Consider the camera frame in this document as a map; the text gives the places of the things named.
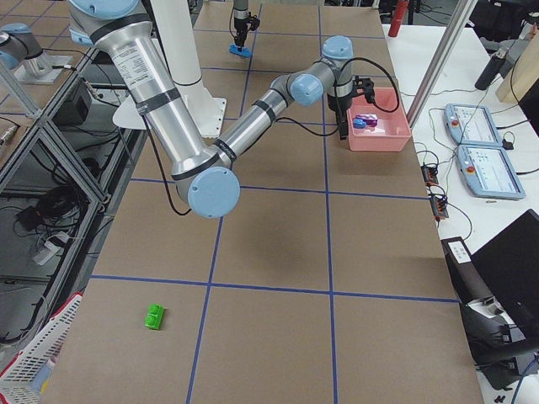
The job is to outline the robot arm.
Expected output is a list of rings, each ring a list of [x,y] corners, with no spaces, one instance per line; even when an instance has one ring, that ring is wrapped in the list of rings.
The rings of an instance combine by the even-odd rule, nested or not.
[[[325,40],[322,56],[307,69],[277,77],[248,112],[206,145],[180,91],[151,39],[152,21],[139,1],[72,1],[76,33],[107,53],[172,162],[179,197],[200,216],[219,218],[236,206],[240,183],[232,165],[293,103],[310,106],[322,97],[350,108],[354,95],[350,38]]]
[[[251,50],[245,45],[246,40],[248,33],[256,31],[259,25],[258,16],[249,11],[248,1],[234,0],[229,19],[229,29],[233,43],[229,51],[242,57],[250,57]]]

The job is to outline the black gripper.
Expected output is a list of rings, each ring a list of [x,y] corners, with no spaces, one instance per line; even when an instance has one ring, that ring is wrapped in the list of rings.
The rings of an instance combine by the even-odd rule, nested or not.
[[[235,51],[246,51],[245,46],[249,31],[255,31],[259,27],[259,18],[250,12],[233,13],[233,23],[235,32],[232,34],[234,39]]]
[[[348,82],[337,83],[327,94],[328,106],[335,113],[340,140],[347,140],[349,123],[347,111],[356,97],[364,97],[368,104],[375,102],[374,82],[368,77],[353,76]]]

